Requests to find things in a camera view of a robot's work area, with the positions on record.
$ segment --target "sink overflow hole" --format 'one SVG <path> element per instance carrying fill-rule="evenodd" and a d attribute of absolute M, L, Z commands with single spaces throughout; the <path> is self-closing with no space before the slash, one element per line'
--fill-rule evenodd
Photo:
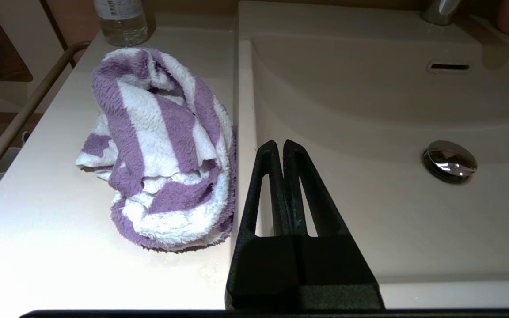
<path fill-rule="evenodd" d="M 430 73 L 466 73 L 471 69 L 469 64 L 455 63 L 430 63 L 428 71 Z"/>

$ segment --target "vanity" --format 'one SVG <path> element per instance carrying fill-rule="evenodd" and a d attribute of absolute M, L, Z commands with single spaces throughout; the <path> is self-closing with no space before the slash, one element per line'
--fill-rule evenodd
<path fill-rule="evenodd" d="M 114 191 L 74 162 L 99 107 L 91 43 L 0 183 L 0 317 L 58 309 L 224 309 L 258 147 L 305 147 L 386 308 L 509 308 L 509 36 L 466 17 L 241 2 L 236 21 L 158 26 L 143 44 L 200 76 L 236 127 L 235 226 L 224 243 L 147 251 L 110 219 Z M 422 164 L 467 149 L 463 184 Z M 272 236 L 263 183 L 257 235 Z M 315 235 L 311 218 L 308 233 Z"/>

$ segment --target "water bottle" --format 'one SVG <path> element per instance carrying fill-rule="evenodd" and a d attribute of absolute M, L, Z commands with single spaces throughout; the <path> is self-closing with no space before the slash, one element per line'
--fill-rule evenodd
<path fill-rule="evenodd" d="M 109 44 L 133 46 L 147 40 L 141 0 L 93 0 L 93 5 Z"/>

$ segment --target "bottle label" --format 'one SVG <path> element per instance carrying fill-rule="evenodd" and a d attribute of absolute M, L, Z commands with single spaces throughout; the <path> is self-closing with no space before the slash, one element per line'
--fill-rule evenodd
<path fill-rule="evenodd" d="M 143 13 L 140 0 L 93 0 L 97 16 L 105 20 L 126 20 Z"/>

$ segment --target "towel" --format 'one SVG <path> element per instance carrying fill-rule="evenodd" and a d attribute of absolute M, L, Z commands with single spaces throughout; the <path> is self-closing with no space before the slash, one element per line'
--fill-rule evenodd
<path fill-rule="evenodd" d="M 76 165 L 116 194 L 111 218 L 140 246 L 180 251 L 225 240 L 235 208 L 232 123 L 174 57 L 123 48 L 93 71 L 101 111 Z"/>

